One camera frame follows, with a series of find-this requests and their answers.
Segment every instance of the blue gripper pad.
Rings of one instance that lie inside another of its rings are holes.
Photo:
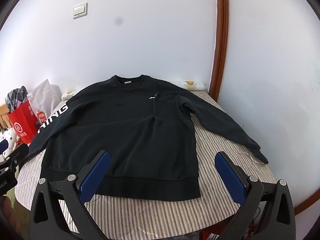
[[[109,169],[109,165],[110,154],[105,152],[80,185],[79,199],[82,204],[92,199],[94,193],[100,185],[100,182]]]
[[[243,205],[246,199],[245,187],[221,153],[216,154],[214,165],[233,201]]]
[[[9,147],[9,143],[6,139],[0,142],[0,154],[2,154]]]

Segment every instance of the striped tablecloth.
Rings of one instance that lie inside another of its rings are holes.
[[[204,91],[193,93],[220,108]],[[195,126],[201,197],[164,202],[94,195],[85,206],[109,239],[140,240],[179,236],[206,228],[233,215],[239,206],[232,201],[214,167],[214,157],[219,151],[225,151],[248,175],[256,175],[263,182],[276,182],[268,166],[244,146],[207,131],[196,116],[191,118]],[[18,177],[16,199],[29,210],[40,179],[44,154],[45,150],[23,165]],[[60,201],[60,205],[70,230],[78,232],[65,202]]]

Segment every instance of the light switch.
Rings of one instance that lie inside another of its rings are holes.
[[[87,15],[87,6],[88,6],[88,3],[84,3],[84,4],[80,4],[80,5],[77,5],[77,6],[74,6],[73,7],[73,18],[76,19],[76,18],[79,18],[81,16],[85,16]]]

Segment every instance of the silver bolt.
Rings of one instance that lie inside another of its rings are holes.
[[[45,182],[45,178],[39,179],[39,184],[44,184],[44,182]]]
[[[75,180],[75,178],[76,178],[76,176],[74,174],[71,174],[68,176],[69,181],[73,181],[73,180]]]
[[[249,179],[252,181],[252,182],[257,182],[258,181],[258,178],[254,175],[250,176]]]
[[[280,183],[282,186],[287,185],[287,183],[286,183],[285,180],[283,180],[283,179],[281,179],[281,180],[279,181],[279,183]]]

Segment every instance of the red paper bag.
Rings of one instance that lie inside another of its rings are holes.
[[[38,132],[37,118],[33,113],[29,101],[25,101],[12,113],[8,114],[9,121],[16,134],[24,143],[31,143]]]

